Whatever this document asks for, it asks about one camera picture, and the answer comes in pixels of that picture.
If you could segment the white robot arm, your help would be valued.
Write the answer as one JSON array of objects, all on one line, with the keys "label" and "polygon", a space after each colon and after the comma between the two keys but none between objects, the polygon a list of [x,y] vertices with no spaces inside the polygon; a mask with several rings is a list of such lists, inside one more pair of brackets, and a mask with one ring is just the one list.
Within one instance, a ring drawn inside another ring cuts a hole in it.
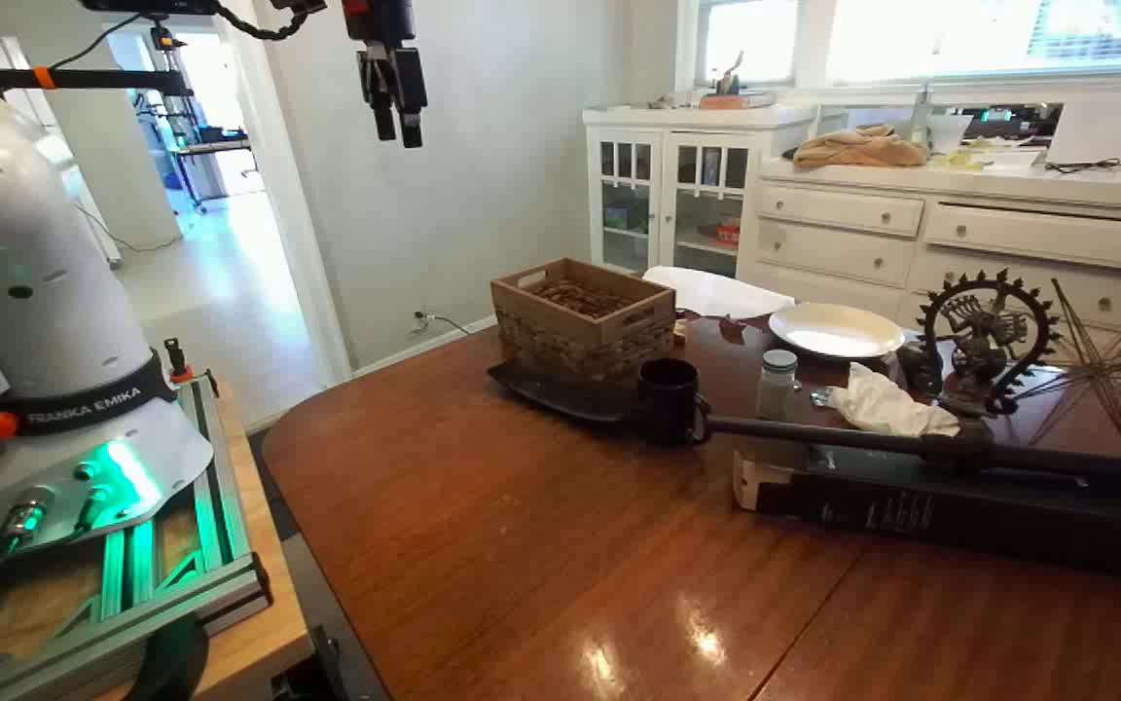
[{"label": "white robot arm", "polygon": [[183,92],[183,79],[0,68],[0,555],[154,519],[216,458],[7,89]]}]

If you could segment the green aluminium robot base frame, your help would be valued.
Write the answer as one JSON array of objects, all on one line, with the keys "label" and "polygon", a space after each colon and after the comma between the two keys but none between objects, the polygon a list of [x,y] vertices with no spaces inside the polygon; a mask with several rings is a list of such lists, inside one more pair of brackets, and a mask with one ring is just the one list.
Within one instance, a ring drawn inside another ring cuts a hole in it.
[{"label": "green aluminium robot base frame", "polygon": [[163,632],[272,602],[216,380],[187,384],[180,410],[208,438],[193,482],[148,488],[134,434],[0,482],[0,701],[115,690]]}]

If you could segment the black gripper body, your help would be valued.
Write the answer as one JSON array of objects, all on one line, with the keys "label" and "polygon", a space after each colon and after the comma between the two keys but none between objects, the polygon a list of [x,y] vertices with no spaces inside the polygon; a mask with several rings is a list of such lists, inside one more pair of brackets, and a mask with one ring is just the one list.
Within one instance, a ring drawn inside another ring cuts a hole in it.
[{"label": "black gripper body", "polygon": [[343,0],[346,36],[368,45],[401,45],[413,38],[413,0]]}]

